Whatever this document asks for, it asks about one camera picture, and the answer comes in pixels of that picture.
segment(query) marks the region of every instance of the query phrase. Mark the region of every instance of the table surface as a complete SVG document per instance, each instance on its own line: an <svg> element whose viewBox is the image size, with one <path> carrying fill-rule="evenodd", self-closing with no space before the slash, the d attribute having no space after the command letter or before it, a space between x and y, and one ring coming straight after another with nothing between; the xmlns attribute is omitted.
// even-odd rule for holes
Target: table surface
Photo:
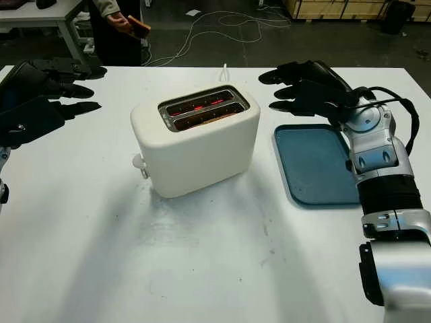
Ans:
<svg viewBox="0 0 431 323"><path fill-rule="evenodd" d="M274 129L326 122L268 109L281 86L258 82L267 69L229 69L262 107L249 171L163 199L132 166L132 108L213 86L221 70L109 68L81 82L102 109L13 151L1 174L11 190L0 214L1 322L382 322L360 281L361 209L307 209L284 189ZM416 105L411 162L429 207L429 97L404 69L335 70ZM409 115L391 106L406 142Z"/></svg>
<svg viewBox="0 0 431 323"><path fill-rule="evenodd" d="M27 2L16 10L1 10L1 22L35 22L46 20L66 20L67 16L83 0L57 0L57 3L46 9L38 9L36 2Z"/></svg>

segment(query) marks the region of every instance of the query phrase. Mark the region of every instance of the blue tray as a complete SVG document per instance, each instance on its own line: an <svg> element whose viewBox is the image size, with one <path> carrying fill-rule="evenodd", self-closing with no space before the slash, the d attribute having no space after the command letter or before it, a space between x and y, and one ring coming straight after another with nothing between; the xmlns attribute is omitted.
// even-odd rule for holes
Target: blue tray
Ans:
<svg viewBox="0 0 431 323"><path fill-rule="evenodd" d="M349 148L327 124L278 126L274 132L290 193L305 205L359 204L351 172L345 168Z"/></svg>

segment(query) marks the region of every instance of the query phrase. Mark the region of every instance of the person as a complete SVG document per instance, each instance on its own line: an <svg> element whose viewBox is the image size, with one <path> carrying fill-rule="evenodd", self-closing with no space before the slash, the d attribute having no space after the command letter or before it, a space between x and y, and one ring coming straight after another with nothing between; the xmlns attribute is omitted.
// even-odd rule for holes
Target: person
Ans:
<svg viewBox="0 0 431 323"><path fill-rule="evenodd" d="M126 17L141 16L140 0L89 0L94 46L105 66L140 66L141 42L127 32Z"/></svg>

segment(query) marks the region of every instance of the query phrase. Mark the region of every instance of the concrete floor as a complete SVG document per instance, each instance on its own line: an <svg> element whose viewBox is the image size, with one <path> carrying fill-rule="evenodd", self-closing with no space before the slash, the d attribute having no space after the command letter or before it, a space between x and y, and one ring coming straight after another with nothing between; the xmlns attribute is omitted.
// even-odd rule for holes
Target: concrete floor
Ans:
<svg viewBox="0 0 431 323"><path fill-rule="evenodd" d="M268 3L281 6L279 0ZM151 8L143 8L144 22L152 26L150 44L153 59L174 56L184 44L189 28L196 17L185 15L188 10L203 13L237 11L253 17L282 20L285 11L278 8L258 10L257 0L154 0ZM167 66L217 67L275 67L289 61L320 59L333 67L404 67L431 95L431 25L407 24L403 33L392 36L380 31L378 23L360 22L269 22L280 27L261 26L258 42L241 43L213 32L221 32L239 40L259 37L258 25L249 21L241 26L222 26L219 19L227 13L202 18L192 35L212 32L193 39L183 57ZM246 18L227 17L223 22L239 24ZM0 66L14 64L20 59L68 56L62 39L56 34L25 32L24 37L0 40ZM152 65L167 62L158 61Z"/></svg>

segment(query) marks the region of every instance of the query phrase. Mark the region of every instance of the toaster lever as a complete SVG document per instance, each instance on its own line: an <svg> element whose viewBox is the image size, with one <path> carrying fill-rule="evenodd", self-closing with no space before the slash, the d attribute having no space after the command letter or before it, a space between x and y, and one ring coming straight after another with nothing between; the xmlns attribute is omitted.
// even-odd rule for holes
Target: toaster lever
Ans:
<svg viewBox="0 0 431 323"><path fill-rule="evenodd" d="M147 172L147 163L145 162L145 160L142 158L141 154L137 153L135 155L135 157L133 157L133 161L132 164L141 170L142 173L142 177L144 177L145 179L147 179L149 177L148 172Z"/></svg>

